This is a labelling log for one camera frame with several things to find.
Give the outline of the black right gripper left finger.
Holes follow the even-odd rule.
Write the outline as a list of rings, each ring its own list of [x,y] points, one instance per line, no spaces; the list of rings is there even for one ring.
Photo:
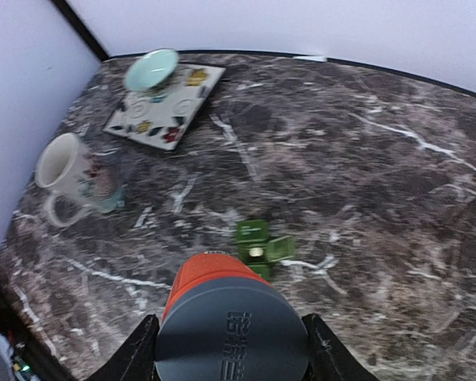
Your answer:
[[[147,315],[111,358],[86,380],[153,380],[158,332],[159,319],[155,315]]]

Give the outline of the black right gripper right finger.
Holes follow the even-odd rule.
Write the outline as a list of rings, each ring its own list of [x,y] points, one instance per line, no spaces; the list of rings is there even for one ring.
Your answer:
[[[309,367],[304,380],[378,381],[318,314],[307,314],[302,321],[309,335]]]

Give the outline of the grey bottle cap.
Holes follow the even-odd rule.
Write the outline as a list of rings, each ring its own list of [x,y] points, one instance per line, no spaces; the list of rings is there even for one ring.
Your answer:
[[[161,380],[293,380],[308,368],[308,333],[273,287],[240,277],[187,291],[155,343]]]

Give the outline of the orange pill bottle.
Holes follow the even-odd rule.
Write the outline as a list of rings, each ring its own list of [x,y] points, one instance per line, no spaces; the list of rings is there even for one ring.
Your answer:
[[[188,291],[216,279],[243,278],[270,285],[247,265],[224,252],[201,252],[178,270],[163,312],[164,321],[173,305]]]

